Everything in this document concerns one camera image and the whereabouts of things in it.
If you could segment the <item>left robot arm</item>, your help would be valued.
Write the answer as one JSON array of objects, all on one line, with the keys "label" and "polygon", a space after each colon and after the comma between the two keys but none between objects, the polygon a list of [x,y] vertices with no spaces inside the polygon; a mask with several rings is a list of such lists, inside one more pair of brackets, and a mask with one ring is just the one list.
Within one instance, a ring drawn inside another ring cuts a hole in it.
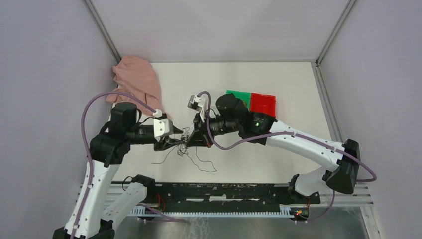
[{"label": "left robot arm", "polygon": [[132,145],[151,144],[155,151],[180,144],[172,134],[182,134],[160,110],[153,113],[153,124],[139,122],[141,111],[130,102],[117,103],[108,121],[90,142],[87,171],[74,211],[64,227],[56,229],[55,239],[112,239],[121,222],[141,201],[152,202],[157,195],[153,178],[136,175],[124,193],[104,207],[112,180]]}]

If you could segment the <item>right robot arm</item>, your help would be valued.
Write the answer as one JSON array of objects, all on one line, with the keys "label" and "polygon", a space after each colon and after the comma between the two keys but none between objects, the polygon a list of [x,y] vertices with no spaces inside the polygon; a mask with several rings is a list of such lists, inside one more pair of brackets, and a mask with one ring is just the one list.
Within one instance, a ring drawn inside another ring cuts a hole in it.
[{"label": "right robot arm", "polygon": [[218,112],[210,117],[209,98],[208,93],[201,92],[188,101],[188,107],[197,111],[188,147],[210,148],[216,144],[216,136],[236,132],[241,139],[239,144],[281,148],[320,165],[314,171],[292,177],[287,190],[291,202],[300,203],[312,193],[325,190],[354,193],[360,162],[357,142],[323,140],[298,131],[271,115],[250,111],[233,93],[217,99]]}]

